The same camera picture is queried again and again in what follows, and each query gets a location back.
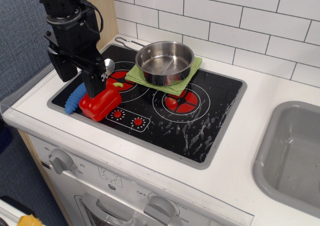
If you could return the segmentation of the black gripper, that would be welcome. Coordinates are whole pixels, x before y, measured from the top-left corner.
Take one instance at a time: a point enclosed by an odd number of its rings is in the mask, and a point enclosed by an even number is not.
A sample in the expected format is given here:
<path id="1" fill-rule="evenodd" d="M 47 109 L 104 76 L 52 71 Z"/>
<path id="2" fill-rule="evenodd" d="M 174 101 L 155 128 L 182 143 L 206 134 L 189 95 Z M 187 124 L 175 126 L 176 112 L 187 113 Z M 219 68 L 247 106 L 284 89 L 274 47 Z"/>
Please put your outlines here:
<path id="1" fill-rule="evenodd" d="M 78 69 L 90 98 L 106 89 L 107 72 L 97 50 L 100 40 L 96 13 L 93 8 L 76 8 L 69 15 L 46 15 L 53 31 L 46 33 L 47 53 L 63 82 L 75 77 Z"/>

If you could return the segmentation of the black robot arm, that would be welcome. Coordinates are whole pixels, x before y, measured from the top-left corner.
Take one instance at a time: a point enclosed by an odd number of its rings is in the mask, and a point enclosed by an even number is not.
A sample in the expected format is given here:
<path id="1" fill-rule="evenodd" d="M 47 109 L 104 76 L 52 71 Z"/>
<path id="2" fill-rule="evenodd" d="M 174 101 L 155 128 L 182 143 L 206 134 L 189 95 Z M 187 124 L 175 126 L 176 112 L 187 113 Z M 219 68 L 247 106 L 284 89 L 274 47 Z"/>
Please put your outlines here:
<path id="1" fill-rule="evenodd" d="M 94 98 L 106 88 L 105 61 L 97 49 L 104 23 L 97 22 L 99 10 L 87 0 L 39 0 L 52 31 L 45 35 L 51 63 L 63 82 L 78 69 L 88 96 Z"/>

